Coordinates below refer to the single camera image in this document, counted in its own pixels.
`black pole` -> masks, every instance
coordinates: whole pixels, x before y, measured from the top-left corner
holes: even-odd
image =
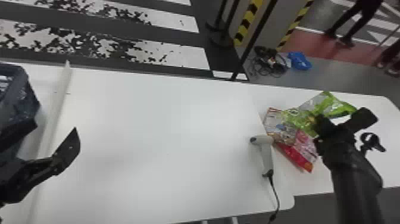
[[[221,30],[223,30],[223,27],[221,25],[221,20],[222,20],[222,14],[225,11],[225,7],[226,7],[227,2],[228,2],[228,0],[222,0],[221,7],[220,7],[220,9],[218,11],[218,14],[217,14],[217,18],[214,21],[208,20],[206,22],[207,28],[209,28],[212,31],[221,31]]]
[[[270,3],[268,4],[268,7],[267,7],[266,11],[264,12],[264,15],[262,16],[260,23],[258,24],[257,28],[255,29],[254,34],[251,37],[250,42],[247,45],[246,50],[242,55],[242,58],[240,59],[240,63],[238,65],[237,69],[232,74],[231,78],[229,79],[230,81],[236,80],[240,70],[243,67],[243,64],[245,63],[247,57],[249,56],[251,49],[253,49],[253,46],[258,39],[258,36],[260,35],[261,31],[263,30],[267,20],[270,18],[270,15],[271,15],[272,11],[274,10],[274,7],[277,2],[278,2],[278,0],[271,0]]]
[[[233,2],[232,8],[230,9],[228,19],[226,20],[226,24],[225,24],[225,27],[224,27],[224,30],[222,31],[222,33],[221,34],[212,33],[210,36],[211,42],[216,44],[217,46],[220,46],[223,48],[229,48],[229,47],[233,46],[233,40],[229,36],[229,27],[232,23],[233,16],[235,15],[235,12],[238,8],[239,1],[240,0],[235,0]]]

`red package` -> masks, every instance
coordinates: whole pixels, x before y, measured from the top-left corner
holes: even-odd
[[[296,142],[293,146],[288,146],[281,142],[276,142],[276,145],[281,148],[294,163],[311,173],[313,164],[318,158],[312,137],[308,136],[304,131],[298,130],[296,133]]]

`red floor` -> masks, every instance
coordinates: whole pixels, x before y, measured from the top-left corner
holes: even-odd
[[[373,66],[385,49],[367,43],[354,43],[356,44],[355,47],[344,48],[335,40],[322,34],[295,30],[282,52],[301,51],[310,57]]]

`person's leg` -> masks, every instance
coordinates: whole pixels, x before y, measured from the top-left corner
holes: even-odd
[[[381,63],[387,64],[391,62],[400,53],[400,39],[382,52]]]
[[[353,7],[351,7],[349,10],[347,10],[335,23],[334,25],[329,29],[331,32],[336,32],[336,30],[343,26],[351,17],[353,17],[355,14],[361,11],[363,8],[363,0],[358,0]]]
[[[392,65],[391,68],[389,68],[386,72],[393,76],[393,77],[399,77],[400,76],[400,61],[397,61],[395,64]]]
[[[349,32],[343,37],[344,39],[351,39],[353,35],[363,28],[375,15],[380,3],[364,1],[362,3],[362,17],[354,24]]]

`black and white striped floor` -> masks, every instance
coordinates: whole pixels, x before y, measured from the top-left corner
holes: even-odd
[[[235,50],[210,45],[210,15],[193,8],[190,0],[0,0],[0,57],[229,77]]]

